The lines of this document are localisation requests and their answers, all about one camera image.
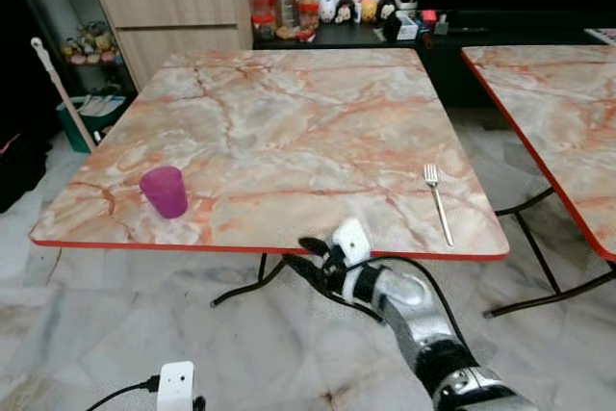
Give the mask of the silver metal fork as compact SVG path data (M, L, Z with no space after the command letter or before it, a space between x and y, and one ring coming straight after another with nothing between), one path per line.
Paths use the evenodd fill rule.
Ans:
M446 244L448 244L449 247L453 247L454 239L452 236L452 231L450 231L449 218L448 214L445 212L443 196L440 195L439 190L439 169L437 169L437 167L433 164L423 165L423 179L425 179L428 189L431 191L432 196L434 196L434 205L437 212L437 217L439 217L441 226L443 226L443 234Z

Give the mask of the purple plastic cup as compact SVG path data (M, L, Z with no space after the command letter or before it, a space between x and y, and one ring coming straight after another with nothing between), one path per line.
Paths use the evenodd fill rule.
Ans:
M167 220L180 218L188 212L188 193L182 172L176 167L150 169L140 181L145 199Z

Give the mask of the black television console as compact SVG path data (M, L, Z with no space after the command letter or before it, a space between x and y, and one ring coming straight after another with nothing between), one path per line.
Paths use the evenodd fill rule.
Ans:
M485 33L435 36L431 44L386 42L378 28L365 24L322 24L309 42L295 39L252 41L256 50L367 49L367 47L406 47L417 51L428 78L448 107L493 107L489 91L463 58L463 47L496 45L593 45L602 44L581 27L560 25L489 25Z

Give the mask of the small jar red lid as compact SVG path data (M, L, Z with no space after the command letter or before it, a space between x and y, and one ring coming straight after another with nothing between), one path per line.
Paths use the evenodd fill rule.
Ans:
M299 3L298 5L299 30L316 32L320 28L320 3Z
M272 13L251 16L252 40L255 42L274 39L274 16Z

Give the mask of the small white box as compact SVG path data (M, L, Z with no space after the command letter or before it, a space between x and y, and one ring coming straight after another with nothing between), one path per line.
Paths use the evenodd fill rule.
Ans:
M420 33L420 25L406 12L396 12L387 22L389 33L394 41L417 40Z

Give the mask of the black round figurine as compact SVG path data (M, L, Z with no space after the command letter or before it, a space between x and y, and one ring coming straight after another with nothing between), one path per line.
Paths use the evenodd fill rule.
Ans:
M398 10L397 0L379 0L375 7L375 24L383 25Z
M335 24L356 23L358 20L360 20L360 11L358 11L355 0L339 0L336 2Z

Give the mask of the green bin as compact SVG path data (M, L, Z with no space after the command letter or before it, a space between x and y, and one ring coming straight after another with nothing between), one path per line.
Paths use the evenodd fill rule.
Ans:
M73 97L71 98L71 103L74 104L76 112L78 112L90 138L95 141L96 145L101 143L101 140L109 133L111 126L129 108L129 99L120 94ZM75 122L71 119L63 103L58 104L56 112L61 121L67 142L73 147L73 150L89 153L87 143L84 142L80 131L76 128Z

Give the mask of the light wooden cabinet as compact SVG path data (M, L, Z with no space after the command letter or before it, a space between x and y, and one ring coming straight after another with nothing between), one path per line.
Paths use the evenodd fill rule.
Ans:
M252 49L249 0L98 0L137 91L172 55Z

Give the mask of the pale broom stick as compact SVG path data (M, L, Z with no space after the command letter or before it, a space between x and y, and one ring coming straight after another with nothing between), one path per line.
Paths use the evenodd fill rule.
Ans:
M50 81L61 97L62 106L66 111L66 114L73 120L73 124L75 126L76 131L78 131L79 138L81 141L87 146L87 152L92 153L95 151L96 142L90 134L90 131L87 128L87 125L84 124L84 121L81 120L81 117L78 113L78 109L74 106L73 99L71 99L70 95L67 94L65 86L63 86L62 78L59 77L59 73L50 61L50 55L43 45L43 41L37 37L31 37L30 44L32 49L34 49L38 58L40 59L40 63L43 64L45 72L48 73Z

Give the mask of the row of small toy figures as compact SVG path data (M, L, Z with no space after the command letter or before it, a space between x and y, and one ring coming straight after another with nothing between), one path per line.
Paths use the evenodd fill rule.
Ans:
M65 39L61 53L73 66L123 63L114 34L105 22L79 25L78 36Z

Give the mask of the flat printed magazine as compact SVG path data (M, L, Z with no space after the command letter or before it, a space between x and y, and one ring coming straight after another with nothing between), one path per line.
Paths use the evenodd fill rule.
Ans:
M586 28L584 30L590 37L599 39L603 44L615 45L616 44L616 29L613 28Z

